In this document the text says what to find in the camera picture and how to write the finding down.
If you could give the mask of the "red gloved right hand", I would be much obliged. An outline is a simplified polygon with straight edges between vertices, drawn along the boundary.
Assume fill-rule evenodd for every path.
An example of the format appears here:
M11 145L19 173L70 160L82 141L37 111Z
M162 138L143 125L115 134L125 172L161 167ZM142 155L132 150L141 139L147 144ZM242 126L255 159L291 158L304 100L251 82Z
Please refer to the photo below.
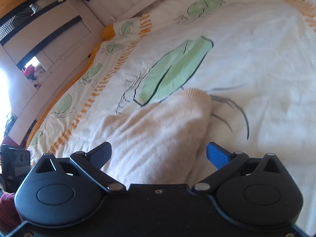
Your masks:
M10 233L21 223L20 216L14 204L14 193L4 193L1 196L1 232Z

